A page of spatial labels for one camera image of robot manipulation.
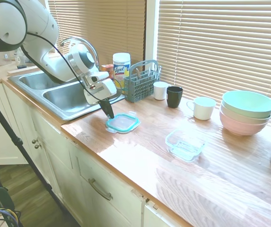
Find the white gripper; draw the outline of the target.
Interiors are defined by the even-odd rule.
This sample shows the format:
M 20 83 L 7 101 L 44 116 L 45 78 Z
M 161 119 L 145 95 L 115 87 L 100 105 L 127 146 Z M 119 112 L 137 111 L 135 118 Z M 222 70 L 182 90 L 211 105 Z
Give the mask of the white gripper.
M 116 93 L 116 86 L 111 79 L 105 79 L 94 83 L 91 86 L 87 86 L 84 90 L 86 101 L 90 105 L 98 102 L 99 100 L 110 98 Z M 108 100 L 99 101 L 99 105 L 108 118 L 114 118 L 113 109 Z

